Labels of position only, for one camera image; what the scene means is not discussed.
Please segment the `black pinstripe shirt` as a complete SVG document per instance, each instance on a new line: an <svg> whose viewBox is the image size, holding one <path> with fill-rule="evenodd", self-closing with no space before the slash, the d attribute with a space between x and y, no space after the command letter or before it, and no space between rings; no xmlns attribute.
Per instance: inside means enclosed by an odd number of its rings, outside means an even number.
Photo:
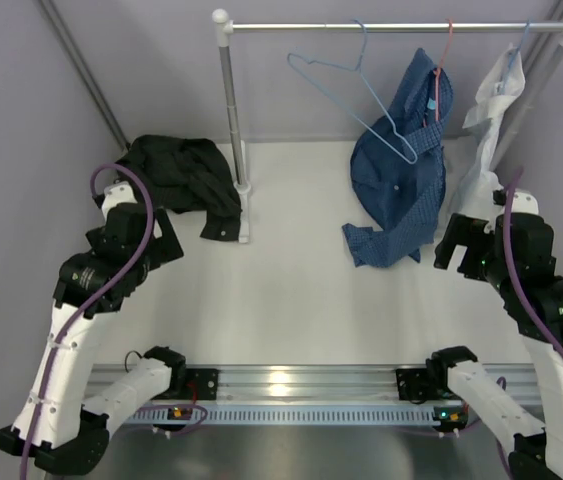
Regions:
<svg viewBox="0 0 563 480"><path fill-rule="evenodd" d="M240 197L227 160L211 140L142 135L117 163L142 180L155 206L176 214L204 211L202 238L239 240Z"/></svg>

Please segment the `light blue wire hanger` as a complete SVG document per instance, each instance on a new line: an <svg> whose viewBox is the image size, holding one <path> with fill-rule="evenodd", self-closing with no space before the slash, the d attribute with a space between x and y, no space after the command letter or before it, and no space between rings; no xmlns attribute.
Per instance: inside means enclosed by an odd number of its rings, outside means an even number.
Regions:
<svg viewBox="0 0 563 480"><path fill-rule="evenodd" d="M364 63L370 44L369 25L353 19L353 44L357 50L346 52L343 63L317 58L313 53L290 51L287 66L306 83L315 88L353 122L358 124L386 151L408 165L419 160L414 144L405 138L405 126L390 111L390 102L372 85Z"/></svg>

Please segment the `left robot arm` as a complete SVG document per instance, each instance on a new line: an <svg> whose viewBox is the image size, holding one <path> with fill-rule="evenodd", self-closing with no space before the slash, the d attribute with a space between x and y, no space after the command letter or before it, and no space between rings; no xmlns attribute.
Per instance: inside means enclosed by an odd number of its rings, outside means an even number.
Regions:
<svg viewBox="0 0 563 480"><path fill-rule="evenodd" d="M145 352L136 367L102 393L85 390L98 349L125 299L148 274L182 258L166 211L122 202L89 231L88 251L60 267L51 327L26 403L0 429L0 450L52 475L86 475L101 460L119 427L149 400L174 399L187 386L186 360L168 347Z"/></svg>

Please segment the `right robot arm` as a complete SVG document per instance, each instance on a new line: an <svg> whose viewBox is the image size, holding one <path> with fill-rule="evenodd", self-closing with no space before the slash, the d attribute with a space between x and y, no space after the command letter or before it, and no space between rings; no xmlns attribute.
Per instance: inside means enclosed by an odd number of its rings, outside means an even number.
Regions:
<svg viewBox="0 0 563 480"><path fill-rule="evenodd" d="M435 249L435 265L445 269L456 246L465 247L459 273L495 289L530 355L542 419L493 381L466 347L439 350L426 362L429 390L454 394L476 412L515 479L563 479L563 277L555 273L553 238L552 227L530 213L514 213L509 222L498 217L492 230L455 214Z"/></svg>

